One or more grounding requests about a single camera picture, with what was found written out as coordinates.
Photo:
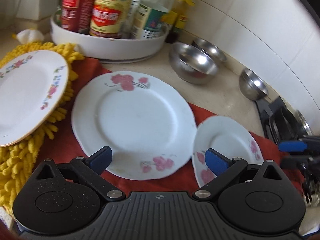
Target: crosshair symbol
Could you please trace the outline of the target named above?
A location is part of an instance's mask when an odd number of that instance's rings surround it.
[[[165,196],[159,194],[159,195],[155,196],[155,198],[157,198],[157,199],[163,199],[163,198],[165,198]]]

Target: oval plate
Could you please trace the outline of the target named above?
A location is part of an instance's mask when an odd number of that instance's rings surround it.
[[[22,140],[49,117],[68,72],[65,59],[49,50],[23,54],[0,69],[0,147]]]
[[[71,122],[88,156],[109,146],[107,171],[131,180],[176,172],[190,159],[196,135],[193,112],[174,88],[128,71],[101,75],[84,87]]]
[[[246,128],[229,117],[209,117],[198,127],[192,154],[192,164],[199,187],[216,177],[205,164],[205,152],[209,148],[229,159],[239,157],[249,164],[263,163],[260,148]]]

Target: yellow microfiber cloth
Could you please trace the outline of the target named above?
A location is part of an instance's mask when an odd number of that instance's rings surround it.
[[[74,91],[71,88],[71,81],[78,78],[78,75],[72,70],[71,64],[75,60],[84,59],[81,53],[75,51],[75,44],[67,43],[55,46],[52,42],[41,43],[33,41],[32,38],[30,40],[29,36],[27,38],[24,37],[23,41],[19,41],[25,44],[17,46],[14,50],[6,54],[6,56],[0,60],[0,69],[11,60],[27,52],[51,50],[62,55],[68,62],[69,81],[64,95],[59,102],[59,106],[36,131],[14,145],[0,147],[0,206],[4,206],[7,213],[11,216],[13,215],[13,201],[32,173],[38,152],[44,142],[44,137],[48,136],[51,140],[54,139],[53,133],[58,131],[54,123],[63,120],[67,113],[61,106],[73,97]]]

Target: ribbed black surface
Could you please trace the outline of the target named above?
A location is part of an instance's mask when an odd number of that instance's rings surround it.
[[[265,237],[236,231],[218,216],[210,203],[192,200],[185,192],[140,193],[109,203],[86,228],[66,236],[21,235],[29,240],[251,240]],[[270,237],[301,239],[295,233]]]

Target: plate rim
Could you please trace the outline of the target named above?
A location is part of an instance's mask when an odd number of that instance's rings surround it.
[[[181,99],[183,99],[183,100],[185,101],[185,103],[186,103],[187,106],[188,106],[188,109],[190,110],[190,113],[191,113],[192,116],[193,116],[193,120],[192,120],[192,121],[193,121],[193,123],[194,123],[194,125],[195,125],[195,129],[194,129],[194,138],[195,138],[196,132],[197,132],[196,119],[195,119],[195,115],[194,115],[194,113],[193,113],[193,111],[192,111],[192,109],[191,109],[188,101],[186,101],[185,98],[184,98],[173,86],[171,86],[171,85],[169,85],[168,83],[162,81],[161,79],[159,79],[159,78],[157,78],[157,77],[155,77],[155,76],[151,76],[151,75],[149,75],[149,74],[124,70],[124,71],[115,71],[115,72],[110,72],[110,73],[105,73],[105,74],[99,75],[99,76],[95,77],[94,79],[92,79],[90,82],[88,82],[87,85],[85,85],[85,86],[81,89],[81,91],[78,93],[78,95],[77,95],[77,97],[76,97],[75,104],[76,104],[76,101],[77,101],[80,93],[81,93],[82,91],[84,91],[85,89],[87,89],[87,88],[88,88],[88,85],[89,85],[90,83],[94,82],[95,79],[97,79],[97,78],[99,78],[99,77],[101,77],[101,76],[105,76],[105,75],[121,74],[121,73],[122,73],[122,74],[123,74],[123,73],[125,73],[125,74],[134,73],[134,74],[141,74],[141,75],[144,75],[144,76],[146,76],[146,77],[152,77],[152,78],[155,78],[155,79],[159,80],[160,82],[162,82],[162,84],[164,84],[164,85],[170,87],[171,89],[175,90],[175,91],[177,92],[177,94],[181,97]],[[76,137],[76,139],[77,139],[77,142],[79,143],[79,145],[80,145],[81,149],[83,150],[84,154],[86,154],[86,155],[88,156],[87,151],[85,150],[83,144],[81,143],[81,140],[79,139],[79,136],[78,136],[78,134],[77,134],[77,132],[76,132],[76,129],[75,129],[75,126],[74,126],[74,124],[75,124],[75,122],[74,122],[74,119],[75,119],[74,109],[75,109],[75,108],[73,107],[73,108],[72,108],[72,113],[71,113],[71,126],[72,126],[72,130],[73,130],[73,134],[75,135],[75,137]],[[192,141],[192,144],[190,144],[191,151],[193,151],[193,146],[194,146],[194,139],[193,139],[193,141]],[[119,176],[118,174],[115,174],[115,173],[113,173],[112,171],[109,171],[109,170],[107,170],[107,169],[106,169],[106,171],[110,172],[111,174],[113,174],[113,175],[115,175],[115,176],[117,176],[117,177],[119,177],[119,178],[128,179],[128,180],[133,180],[133,181],[147,181],[147,180],[152,180],[152,179],[163,179],[163,178],[166,178],[166,177],[168,177],[168,176],[171,176],[172,174],[176,173],[179,169],[181,169],[182,167],[184,167],[184,166],[188,163],[188,161],[191,159],[191,157],[192,157],[192,152],[191,152],[191,154],[190,154],[190,157],[183,163],[183,165],[182,165],[182,163],[181,163],[181,165],[178,165],[178,167],[177,167],[176,169],[174,169],[173,172],[170,172],[169,175],[158,176],[157,178],[139,179],[139,180],[137,180],[137,179],[132,179],[132,178],[129,179],[129,178],[125,178],[124,176]]]
[[[63,93],[61,93],[61,94],[57,97],[57,101],[56,101],[54,104],[52,104],[52,106],[51,106],[50,110],[48,111],[48,113],[46,114],[46,116],[45,116],[44,118],[42,118],[41,121],[39,121],[39,122],[35,125],[35,127],[34,127],[33,129],[31,129],[29,132],[27,132],[27,133],[26,133],[25,135],[23,135],[21,138],[13,141],[13,142],[11,142],[11,143],[7,143],[7,144],[2,145],[1,142],[0,142],[0,147],[7,147],[7,146],[11,146],[11,145],[13,145],[13,144],[16,144],[16,143],[18,143],[19,141],[23,140],[25,137],[27,137],[27,136],[29,136],[30,134],[32,134],[35,130],[37,130],[37,129],[42,125],[42,123],[43,123],[46,119],[48,119],[48,117],[49,117],[49,116],[53,113],[53,111],[56,109],[56,107],[57,107],[57,105],[59,104],[61,98],[63,97],[63,94],[64,94],[64,92],[65,92],[65,90],[66,90],[66,88],[67,88],[67,85],[68,85],[68,80],[69,80],[69,79],[68,79],[68,78],[69,78],[69,67],[68,67],[68,62],[66,61],[66,59],[65,59],[62,55],[60,55],[59,53],[57,53],[57,52],[55,52],[55,51],[52,51],[52,50],[35,50],[35,51],[31,51],[31,52],[27,52],[27,53],[21,54],[21,55],[19,55],[18,57],[21,57],[21,56],[27,55],[27,54],[41,53],[41,52],[43,52],[43,51],[45,51],[45,52],[48,52],[48,51],[49,51],[49,52],[53,52],[54,54],[59,55],[59,56],[65,61],[67,80],[66,80],[65,85],[64,85],[63,90],[62,90]],[[6,67],[7,65],[9,65],[12,61],[15,61],[18,57],[15,57],[14,59],[10,60],[7,64],[5,64],[2,68],[0,68],[0,70],[3,69],[4,67]]]
[[[232,118],[230,118],[230,117],[228,117],[228,116],[213,115],[213,116],[208,117],[207,119],[205,119],[204,121],[202,121],[202,122],[198,125],[197,134],[198,134],[199,129],[202,127],[202,125],[203,125],[205,122],[208,122],[210,119],[214,119],[214,118],[217,118],[217,117],[218,117],[218,118],[223,118],[223,119],[232,120],[233,122],[235,122],[235,123],[237,123],[238,125],[240,125],[241,127],[243,127],[243,128],[249,133],[250,137],[252,137],[252,139],[253,139],[253,140],[255,141],[255,143],[257,144],[258,149],[259,149],[259,151],[260,151],[260,154],[261,154],[261,156],[262,156],[261,149],[260,149],[258,143],[256,142],[256,140],[255,140],[255,139],[253,138],[253,136],[251,135],[251,133],[250,133],[243,125],[239,124],[236,120],[234,120],[234,119],[232,119]],[[191,155],[191,161],[192,161],[192,167],[193,167],[193,170],[194,170],[194,174],[195,174],[195,177],[196,177],[196,182],[197,182],[197,184],[198,184],[199,187],[203,187],[203,186],[201,186],[200,183],[199,183],[199,179],[198,179],[197,172],[196,172],[195,160],[194,160],[194,158],[196,158],[196,156],[195,156],[195,142],[196,142],[197,134],[196,134],[196,137],[195,137],[195,140],[194,140],[194,144],[193,144],[194,146],[193,146],[193,152],[192,152],[192,155]]]

